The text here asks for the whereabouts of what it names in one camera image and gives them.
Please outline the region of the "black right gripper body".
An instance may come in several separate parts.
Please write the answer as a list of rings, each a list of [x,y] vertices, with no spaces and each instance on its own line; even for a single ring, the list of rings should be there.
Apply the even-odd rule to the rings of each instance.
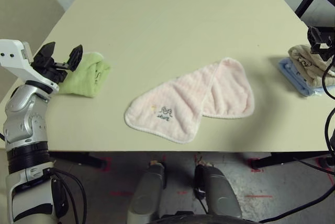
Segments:
[[[328,61],[334,56],[334,32],[323,32],[321,38],[325,45],[320,47],[323,50],[320,56],[324,61]]]

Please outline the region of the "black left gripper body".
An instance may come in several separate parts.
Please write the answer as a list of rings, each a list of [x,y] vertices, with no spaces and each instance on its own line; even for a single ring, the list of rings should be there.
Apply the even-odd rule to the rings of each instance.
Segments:
[[[67,63],[33,62],[32,67],[43,77],[57,84],[64,82],[70,66]]]

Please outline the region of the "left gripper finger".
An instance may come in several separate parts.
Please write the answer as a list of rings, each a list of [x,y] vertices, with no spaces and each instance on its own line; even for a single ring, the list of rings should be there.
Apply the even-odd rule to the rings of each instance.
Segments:
[[[82,45],[78,45],[77,47],[73,48],[73,50],[71,51],[69,55],[69,59],[67,61],[68,70],[70,70],[71,72],[74,72],[77,69],[82,59],[82,55],[83,55]]]
[[[33,64],[54,64],[52,55],[54,53],[55,42],[44,44],[33,59]]]

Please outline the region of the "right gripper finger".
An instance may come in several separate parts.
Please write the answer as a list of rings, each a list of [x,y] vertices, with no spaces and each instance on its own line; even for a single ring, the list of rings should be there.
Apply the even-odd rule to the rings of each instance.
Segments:
[[[323,44],[320,31],[316,27],[310,26],[307,31],[307,39],[311,46],[311,52],[319,53],[320,47]]]

